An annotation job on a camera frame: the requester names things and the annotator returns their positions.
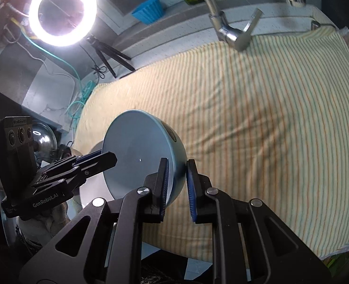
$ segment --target white cable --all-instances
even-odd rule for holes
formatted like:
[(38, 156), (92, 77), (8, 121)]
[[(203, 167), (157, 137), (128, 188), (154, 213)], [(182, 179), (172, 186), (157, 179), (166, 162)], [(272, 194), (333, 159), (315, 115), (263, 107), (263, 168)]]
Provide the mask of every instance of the white cable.
[[(7, 31), (10, 33), (10, 35), (13, 37), (13, 39), (16, 40), (16, 38), (15, 38), (14, 35), (13, 35), (13, 33), (9, 30), (9, 28), (8, 28), (7, 26), (5, 26), (4, 29), (7, 30)], [(47, 71), (47, 73), (48, 73), (49, 75), (65, 75), (66, 77), (71, 78), (71, 79), (75, 82), (74, 91), (73, 91), (72, 96), (71, 96), (71, 101), (73, 101), (74, 95), (75, 95), (75, 91), (76, 91), (76, 79), (75, 79), (74, 77), (71, 77), (71, 76), (68, 75), (68, 74), (54, 74), (54, 73), (50, 73), (50, 72), (48, 71), (48, 67), (47, 67), (46, 62), (43, 61), (43, 60), (40, 59), (40, 58), (34, 57), (34, 56), (30, 53), (30, 51), (27, 50), (24, 46), (22, 46), (18, 41), (10, 41), (10, 40), (8, 40), (7, 37), (5, 37), (5, 40), (6, 40), (9, 44), (13, 44), (13, 43), (16, 42), (23, 50), (25, 50), (25, 51), (27, 52), (27, 54), (28, 54), (31, 58), (33, 58), (34, 60), (41, 61), (41, 62), (43, 63), (43, 65), (44, 65), (44, 67), (46, 68), (46, 71)]]
[(25, 13), (22, 13), (20, 10), (16, 9), (11, 3), (7, 3), (7, 6), (14, 12), (16, 12), (17, 14), (20, 14), (24, 17), (29, 18), (29, 15), (26, 15)]

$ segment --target metal pot lid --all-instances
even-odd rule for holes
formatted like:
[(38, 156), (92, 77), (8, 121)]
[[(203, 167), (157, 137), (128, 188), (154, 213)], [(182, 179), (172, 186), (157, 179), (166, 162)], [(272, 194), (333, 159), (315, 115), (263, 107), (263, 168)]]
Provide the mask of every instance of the metal pot lid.
[(58, 143), (54, 132), (47, 125), (35, 121), (33, 123), (33, 137), (38, 147), (38, 150), (35, 152), (37, 160), (39, 162), (41, 162), (41, 160), (49, 162), (51, 159), (51, 152), (58, 149)]

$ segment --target screw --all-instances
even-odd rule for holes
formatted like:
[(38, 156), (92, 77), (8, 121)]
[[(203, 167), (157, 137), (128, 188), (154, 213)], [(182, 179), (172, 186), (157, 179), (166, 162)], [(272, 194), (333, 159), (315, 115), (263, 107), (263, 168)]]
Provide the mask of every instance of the screw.
[(147, 187), (141, 187), (137, 190), (138, 194), (146, 195), (149, 194), (149, 189)]
[(103, 198), (95, 198), (92, 201), (92, 204), (94, 207), (101, 207), (105, 203), (105, 200)]
[(251, 205), (253, 207), (261, 207), (263, 206), (263, 201), (259, 200), (258, 198), (254, 198), (253, 200), (251, 200)]
[(217, 188), (209, 188), (206, 190), (206, 193), (209, 194), (209, 195), (216, 195), (218, 194), (219, 190)]

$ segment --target striped towel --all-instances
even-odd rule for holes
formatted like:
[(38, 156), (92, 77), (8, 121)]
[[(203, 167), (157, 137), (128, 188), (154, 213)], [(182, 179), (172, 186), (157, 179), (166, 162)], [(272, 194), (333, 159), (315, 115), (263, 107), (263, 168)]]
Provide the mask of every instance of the striped towel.
[[(89, 152), (129, 109), (168, 123), (213, 186), (261, 198), (320, 258), (349, 249), (349, 49), (333, 28), (255, 36), (242, 53), (215, 42), (101, 84), (74, 148)], [(144, 241), (212, 260), (186, 187)]]

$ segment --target black cable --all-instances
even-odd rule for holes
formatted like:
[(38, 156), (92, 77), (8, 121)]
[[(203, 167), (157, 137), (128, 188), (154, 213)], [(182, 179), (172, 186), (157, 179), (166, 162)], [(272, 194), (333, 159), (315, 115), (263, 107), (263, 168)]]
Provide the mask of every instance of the black cable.
[(107, 72), (107, 68), (106, 66), (102, 66), (99, 67), (96, 63), (96, 61), (94, 60), (94, 58), (91, 57), (91, 55), (88, 53), (88, 51), (85, 50), (85, 48), (79, 44), (79, 46), (85, 51), (85, 53), (90, 57), (90, 59), (93, 61), (94, 63), (94, 67), (91, 67), (94, 70), (94, 75), (97, 74), (98, 76), (98, 80), (97, 80), (97, 84), (100, 81), (100, 79), (105, 79), (105, 73)]

